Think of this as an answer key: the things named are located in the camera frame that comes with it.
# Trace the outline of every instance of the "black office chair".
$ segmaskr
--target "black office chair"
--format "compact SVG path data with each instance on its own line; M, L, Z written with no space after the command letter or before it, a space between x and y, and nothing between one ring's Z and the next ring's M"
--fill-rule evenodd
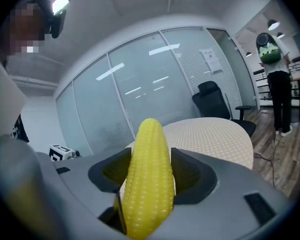
M225 103L224 97L219 86L214 81L203 82L198 85L199 93L192 96L192 100L204 117L230 119L230 113ZM237 106L240 110L240 120L231 119L231 121L240 125L251 137L255 132L256 124L244 120L244 111L250 110L251 106Z

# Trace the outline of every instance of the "black pants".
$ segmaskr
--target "black pants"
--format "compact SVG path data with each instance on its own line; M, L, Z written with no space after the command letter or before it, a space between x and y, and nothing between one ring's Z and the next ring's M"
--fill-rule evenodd
M273 102L274 129L278 131L282 128L282 132L286 133L291 122L290 76L287 72L275 71L268 75L268 82Z

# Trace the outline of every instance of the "ceiling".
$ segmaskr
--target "ceiling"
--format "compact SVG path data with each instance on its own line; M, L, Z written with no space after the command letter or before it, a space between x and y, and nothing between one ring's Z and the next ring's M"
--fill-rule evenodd
M209 13L221 18L233 0L69 0L62 33L39 52L11 56L12 76L58 83L84 52L112 33L144 19L174 13Z
M270 19L280 22L280 25L272 31L268 30L268 20ZM284 33L285 36L282 38L284 42L285 39L300 33L300 26L283 1L272 0L238 33L237 40L245 53L256 53L256 38L262 32L274 36L278 32Z
M37 96L51 97L55 92L52 89L35 88L32 86L18 86L18 87L27 97L37 97Z

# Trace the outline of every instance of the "round table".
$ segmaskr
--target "round table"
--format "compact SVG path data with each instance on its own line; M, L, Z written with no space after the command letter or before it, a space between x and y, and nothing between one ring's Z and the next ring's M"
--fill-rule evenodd
M171 158L171 148L189 150L227 160L252 170L254 149L247 132L237 123L217 117L186 119L163 127ZM134 148L132 142L127 148ZM121 186L121 198L125 184Z

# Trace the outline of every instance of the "yellow corn cob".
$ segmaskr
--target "yellow corn cob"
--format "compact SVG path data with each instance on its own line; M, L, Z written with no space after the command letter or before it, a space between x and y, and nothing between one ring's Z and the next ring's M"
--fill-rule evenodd
M143 240L170 214L175 195L166 137L160 123L144 120L136 135L122 210L128 237Z

